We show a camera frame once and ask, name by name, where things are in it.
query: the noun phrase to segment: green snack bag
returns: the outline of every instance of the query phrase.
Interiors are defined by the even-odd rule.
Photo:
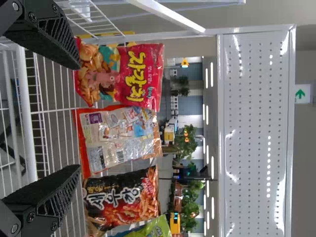
[[[152,219],[146,225],[118,233],[113,237],[172,237],[165,215]]]

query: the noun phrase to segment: exit sign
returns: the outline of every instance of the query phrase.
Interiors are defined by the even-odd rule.
[[[309,104],[311,103],[312,84],[295,85],[295,103]]]

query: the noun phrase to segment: white pegboard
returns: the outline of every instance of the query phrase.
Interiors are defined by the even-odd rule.
[[[223,36],[227,237],[285,236],[289,35]]]

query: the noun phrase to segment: chip bag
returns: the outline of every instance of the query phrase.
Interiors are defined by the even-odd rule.
[[[155,166],[83,182],[88,236],[159,216],[158,171]]]
[[[171,237],[171,231],[165,215],[161,215],[151,222],[124,231],[112,237]]]
[[[74,72],[75,88],[88,106],[102,99],[159,111],[163,44],[109,47],[76,41],[81,69]]]
[[[137,106],[77,109],[84,178],[138,158],[162,156],[157,116]]]
[[[163,76],[163,44],[118,47],[120,77],[114,97],[127,105],[159,112]]]

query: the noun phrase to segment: wire rack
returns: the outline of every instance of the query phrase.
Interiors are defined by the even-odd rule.
[[[65,12],[75,34],[88,34],[93,38],[116,33],[124,36],[112,21],[91,0],[57,1]]]

